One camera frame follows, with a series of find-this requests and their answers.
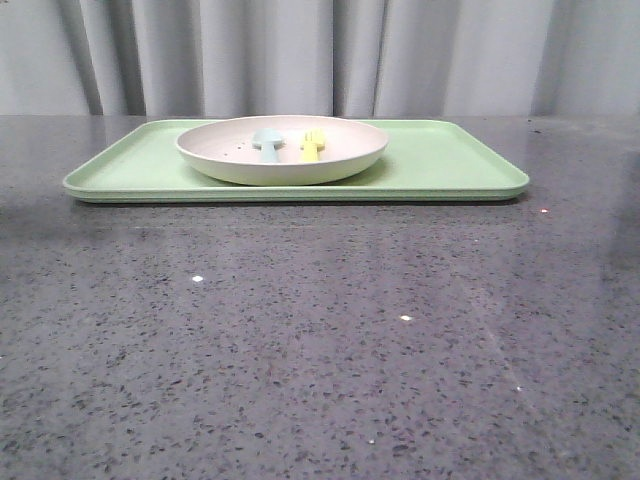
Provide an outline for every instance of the yellow fork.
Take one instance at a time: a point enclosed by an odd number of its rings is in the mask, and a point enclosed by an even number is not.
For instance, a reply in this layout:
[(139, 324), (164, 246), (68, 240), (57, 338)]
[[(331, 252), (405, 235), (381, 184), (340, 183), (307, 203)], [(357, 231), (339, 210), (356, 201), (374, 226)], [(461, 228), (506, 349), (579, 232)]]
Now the yellow fork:
[(304, 138), (302, 140), (302, 161), (303, 162), (317, 162), (318, 150), (324, 148), (324, 132), (319, 128), (307, 130), (304, 132)]

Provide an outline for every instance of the white curtain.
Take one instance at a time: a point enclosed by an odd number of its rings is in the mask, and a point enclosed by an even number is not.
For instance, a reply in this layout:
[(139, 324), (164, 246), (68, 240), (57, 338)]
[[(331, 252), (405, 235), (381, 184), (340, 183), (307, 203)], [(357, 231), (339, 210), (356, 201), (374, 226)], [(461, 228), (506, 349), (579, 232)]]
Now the white curtain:
[(0, 114), (640, 113), (638, 0), (0, 0)]

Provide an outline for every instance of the gray countertop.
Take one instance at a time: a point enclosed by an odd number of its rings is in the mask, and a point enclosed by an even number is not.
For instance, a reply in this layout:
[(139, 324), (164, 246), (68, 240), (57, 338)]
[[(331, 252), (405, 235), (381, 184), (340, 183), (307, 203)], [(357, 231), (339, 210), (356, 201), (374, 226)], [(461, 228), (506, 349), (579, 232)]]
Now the gray countertop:
[(0, 117), (0, 478), (635, 479), (640, 119), (448, 119), (503, 203), (97, 206)]

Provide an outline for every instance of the rectangular tray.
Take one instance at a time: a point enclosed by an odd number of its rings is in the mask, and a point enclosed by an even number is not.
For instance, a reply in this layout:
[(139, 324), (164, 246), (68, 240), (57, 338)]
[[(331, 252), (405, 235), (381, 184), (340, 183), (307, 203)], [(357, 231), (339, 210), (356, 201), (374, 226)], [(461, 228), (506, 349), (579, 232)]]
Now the rectangular tray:
[(389, 134), (384, 155), (352, 177), (312, 186), (252, 187), (209, 178), (176, 150), (182, 132), (214, 120), (146, 123), (63, 181), (86, 202), (506, 200), (529, 177), (459, 126), (435, 120), (361, 120)]

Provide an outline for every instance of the round plate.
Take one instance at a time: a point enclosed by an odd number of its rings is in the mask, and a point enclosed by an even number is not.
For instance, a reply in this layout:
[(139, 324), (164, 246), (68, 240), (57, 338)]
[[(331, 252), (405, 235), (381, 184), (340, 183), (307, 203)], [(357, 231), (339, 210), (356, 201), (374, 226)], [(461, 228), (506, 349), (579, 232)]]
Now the round plate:
[[(261, 128), (280, 132), (278, 163), (262, 163), (254, 148)], [(304, 132), (320, 128), (325, 146), (319, 161), (302, 162)], [(181, 134), (176, 147), (193, 168), (210, 177), (243, 185), (313, 185), (349, 177), (380, 158), (389, 137), (365, 123), (335, 117), (274, 115), (210, 123)]]

